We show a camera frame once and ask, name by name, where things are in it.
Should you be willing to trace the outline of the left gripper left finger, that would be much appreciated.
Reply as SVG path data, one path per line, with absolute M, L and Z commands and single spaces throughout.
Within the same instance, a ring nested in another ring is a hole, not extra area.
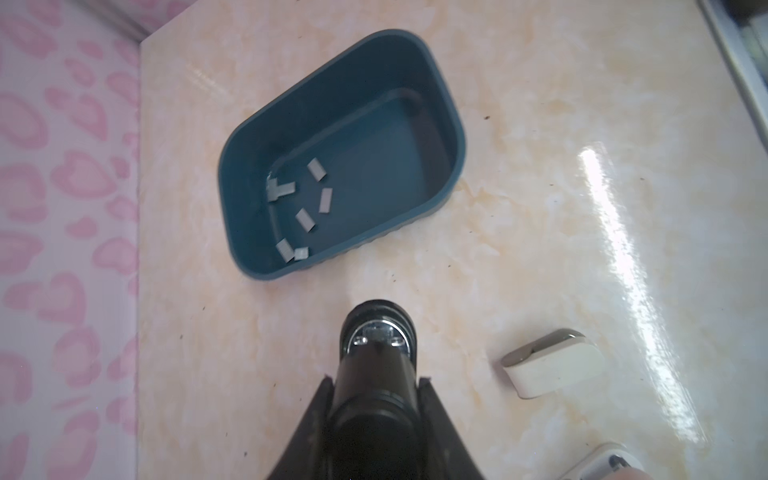
M 269 480 L 327 479 L 327 417 L 334 394 L 331 377 L 324 377 L 308 404 Z

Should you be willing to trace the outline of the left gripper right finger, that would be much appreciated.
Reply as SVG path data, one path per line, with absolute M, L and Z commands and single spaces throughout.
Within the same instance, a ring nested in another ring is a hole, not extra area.
M 429 378 L 419 379 L 418 401 L 425 441 L 423 478 L 482 479 Z

